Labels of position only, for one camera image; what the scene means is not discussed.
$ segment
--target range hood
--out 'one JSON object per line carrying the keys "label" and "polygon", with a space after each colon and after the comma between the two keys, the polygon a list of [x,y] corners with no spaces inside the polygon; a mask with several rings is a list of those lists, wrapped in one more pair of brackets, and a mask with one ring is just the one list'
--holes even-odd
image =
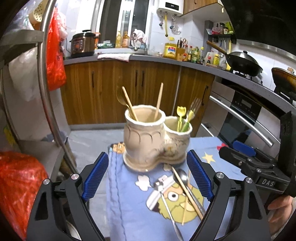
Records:
{"label": "range hood", "polygon": [[221,0],[236,38],[296,55],[296,4],[288,0]]}

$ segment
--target black cabinet handle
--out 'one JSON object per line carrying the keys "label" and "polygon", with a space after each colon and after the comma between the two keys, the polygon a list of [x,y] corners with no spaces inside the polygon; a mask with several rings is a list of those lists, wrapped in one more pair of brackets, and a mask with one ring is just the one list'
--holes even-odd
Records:
{"label": "black cabinet handle", "polygon": [[144,75],[145,75],[145,71],[142,71],[142,87],[144,86]]}
{"label": "black cabinet handle", "polygon": [[94,88],[94,71],[91,73],[91,83]]}
{"label": "black cabinet handle", "polygon": [[209,88],[209,86],[206,85],[206,87],[205,87],[205,91],[204,91],[204,94],[203,94],[203,96],[202,96],[202,106],[205,105],[204,102],[203,102],[203,99],[205,98],[205,92],[207,91],[208,88]]}
{"label": "black cabinet handle", "polygon": [[138,71],[136,70],[136,84],[135,84],[135,87],[137,87],[137,80],[138,80]]}

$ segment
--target water heater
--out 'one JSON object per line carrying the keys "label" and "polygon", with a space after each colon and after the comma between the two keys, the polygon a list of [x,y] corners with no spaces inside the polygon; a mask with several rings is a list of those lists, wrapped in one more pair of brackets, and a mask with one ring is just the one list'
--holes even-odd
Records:
{"label": "water heater", "polygon": [[168,12],[177,16],[183,15],[184,0],[159,0],[157,11]]}

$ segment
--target yellow star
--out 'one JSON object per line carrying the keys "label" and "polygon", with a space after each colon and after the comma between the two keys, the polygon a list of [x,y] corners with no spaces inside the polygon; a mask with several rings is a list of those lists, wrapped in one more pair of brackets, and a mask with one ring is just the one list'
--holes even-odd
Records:
{"label": "yellow star", "polygon": [[213,155],[208,155],[207,153],[205,153],[205,156],[203,156],[202,158],[207,160],[209,164],[211,163],[211,161],[215,162],[215,160],[213,159]]}

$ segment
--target wok handle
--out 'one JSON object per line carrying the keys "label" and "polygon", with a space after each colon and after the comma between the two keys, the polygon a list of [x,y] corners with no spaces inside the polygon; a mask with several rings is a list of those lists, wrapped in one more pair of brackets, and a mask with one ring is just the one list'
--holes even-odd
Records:
{"label": "wok handle", "polygon": [[210,45],[211,47],[213,47],[214,49],[218,50],[220,53],[222,54],[227,54],[226,51],[224,51],[222,48],[218,47],[217,45],[213,44],[210,41],[207,41],[207,45]]}

